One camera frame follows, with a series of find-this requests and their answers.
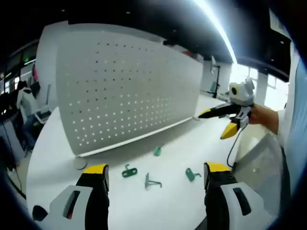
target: black ceiling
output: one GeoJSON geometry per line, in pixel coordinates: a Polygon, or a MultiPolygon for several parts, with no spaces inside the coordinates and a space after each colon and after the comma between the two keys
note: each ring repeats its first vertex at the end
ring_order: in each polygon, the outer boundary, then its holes
{"type": "MultiPolygon", "coordinates": [[[[241,64],[287,80],[290,69],[290,39],[270,29],[268,7],[258,0],[206,0],[223,25],[241,64]]],[[[205,58],[231,63],[224,41],[193,0],[147,0],[101,6],[16,9],[6,11],[10,21],[1,21],[0,63],[23,45],[40,37],[45,25],[72,23],[123,25],[171,39],[205,58]]]]}

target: cable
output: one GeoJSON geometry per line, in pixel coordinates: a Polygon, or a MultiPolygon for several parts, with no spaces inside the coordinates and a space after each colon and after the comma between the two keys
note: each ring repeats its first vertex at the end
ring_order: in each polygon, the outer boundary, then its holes
{"type": "MultiPolygon", "coordinates": [[[[11,154],[12,154],[12,156],[13,156],[14,154],[13,154],[13,149],[12,149],[11,142],[10,142],[10,139],[9,139],[9,135],[8,135],[8,133],[6,132],[6,128],[5,128],[3,122],[2,122],[2,126],[3,126],[3,128],[4,128],[4,131],[5,131],[5,134],[6,134],[6,138],[7,138],[8,141],[9,141],[10,149],[11,149],[11,154]]],[[[16,175],[17,175],[17,178],[18,178],[18,181],[19,181],[19,184],[20,184],[20,191],[22,192],[22,185],[21,185],[21,181],[20,181],[20,179],[19,179],[18,173],[17,173],[17,167],[16,167],[15,170],[16,170],[16,175]]]]}
{"type": "Polygon", "coordinates": [[[237,137],[236,137],[236,139],[235,139],[235,141],[234,141],[234,143],[233,143],[233,145],[232,145],[232,147],[231,147],[231,149],[230,149],[230,151],[229,151],[229,154],[228,154],[228,156],[227,156],[227,165],[228,165],[230,168],[232,168],[232,167],[234,166],[234,165],[231,166],[231,165],[229,164],[229,157],[230,157],[231,151],[232,151],[232,149],[234,148],[234,146],[235,146],[235,144],[236,144],[236,141],[238,140],[238,138],[239,138],[241,132],[246,128],[246,126],[244,126],[244,127],[240,130],[240,132],[239,132],[239,134],[237,135],[237,137]]]}

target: perforated white panel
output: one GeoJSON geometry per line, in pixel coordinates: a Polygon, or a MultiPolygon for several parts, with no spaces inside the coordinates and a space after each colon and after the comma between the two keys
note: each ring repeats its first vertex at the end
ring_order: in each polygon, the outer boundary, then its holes
{"type": "Polygon", "coordinates": [[[194,115],[202,64],[124,34],[71,32],[57,55],[61,119],[74,154],[194,115]]]}

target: person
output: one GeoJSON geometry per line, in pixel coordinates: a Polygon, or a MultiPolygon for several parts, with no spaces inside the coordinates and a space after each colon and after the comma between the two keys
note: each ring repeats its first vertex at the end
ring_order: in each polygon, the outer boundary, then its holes
{"type": "Polygon", "coordinates": [[[26,82],[19,81],[17,90],[18,96],[16,107],[17,109],[20,109],[24,119],[22,131],[29,148],[32,150],[36,143],[36,139],[33,137],[31,130],[34,123],[38,121],[34,115],[34,113],[38,111],[38,106],[35,97],[33,96],[31,89],[27,87],[26,82]]]}
{"type": "Polygon", "coordinates": [[[261,124],[277,135],[285,152],[293,194],[307,162],[307,69],[293,43],[290,54],[287,106],[284,110],[273,111],[255,104],[250,124],[261,124]]]}

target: white desk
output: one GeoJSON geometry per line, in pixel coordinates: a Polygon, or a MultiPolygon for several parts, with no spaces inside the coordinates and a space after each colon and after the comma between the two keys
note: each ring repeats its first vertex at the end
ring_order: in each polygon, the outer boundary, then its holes
{"type": "MultiPolygon", "coordinates": [[[[196,115],[223,102],[200,96],[196,115]]],[[[203,175],[203,163],[226,158],[234,138],[220,140],[229,123],[226,118],[190,120],[148,138],[86,157],[89,165],[107,163],[109,170],[109,217],[111,230],[192,230],[205,218],[203,177],[190,182],[185,175],[189,167],[203,175]],[[160,157],[153,149],[162,147],[160,157]],[[123,178],[125,164],[136,167],[138,174],[123,178]],[[160,181],[145,190],[145,175],[160,181]]],[[[232,164],[237,148],[230,157],[232,164]]],[[[68,144],[56,108],[45,124],[32,153],[27,175],[27,206],[49,211],[50,202],[68,185],[75,185],[82,171],[73,168],[74,154],[68,144]]]]}

